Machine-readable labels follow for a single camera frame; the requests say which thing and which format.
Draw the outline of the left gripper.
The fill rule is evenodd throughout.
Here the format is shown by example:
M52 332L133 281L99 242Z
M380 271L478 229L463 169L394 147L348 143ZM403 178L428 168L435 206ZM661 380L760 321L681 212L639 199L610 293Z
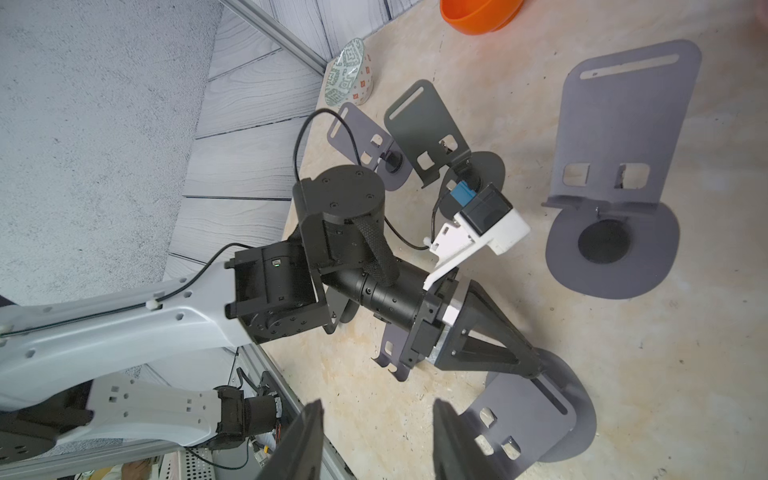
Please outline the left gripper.
M464 344L441 353L457 320ZM497 372L523 378L540 374L540 357L534 347L486 290L458 269L422 295L399 361L409 369L422 360L437 365L439 354L444 371Z

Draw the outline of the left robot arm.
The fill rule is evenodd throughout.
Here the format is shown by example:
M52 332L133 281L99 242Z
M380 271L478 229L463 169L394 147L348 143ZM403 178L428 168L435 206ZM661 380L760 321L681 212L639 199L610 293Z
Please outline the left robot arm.
M259 345L342 321L363 307L406 334L400 361L534 378L542 363L485 290L457 277L483 247L506 252L529 228L494 187L473 195L432 244L426 272L384 236L385 187L344 165L293 189L294 232L263 247L231 243L194 276L59 304L1 302L1 460L86 439L233 448L272 430L278 406L222 385L140 385L129 368L173 355Z

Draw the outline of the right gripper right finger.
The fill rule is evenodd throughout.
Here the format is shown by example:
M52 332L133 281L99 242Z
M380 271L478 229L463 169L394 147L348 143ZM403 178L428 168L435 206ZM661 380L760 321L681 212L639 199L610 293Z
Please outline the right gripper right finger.
M452 405L433 404L433 465L439 480L491 480L498 476Z

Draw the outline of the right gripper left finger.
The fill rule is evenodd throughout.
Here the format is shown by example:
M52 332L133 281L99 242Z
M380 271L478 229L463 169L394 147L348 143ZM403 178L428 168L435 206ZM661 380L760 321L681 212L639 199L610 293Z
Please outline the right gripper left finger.
M318 480L324 447L323 417L320 400L307 404L257 479Z

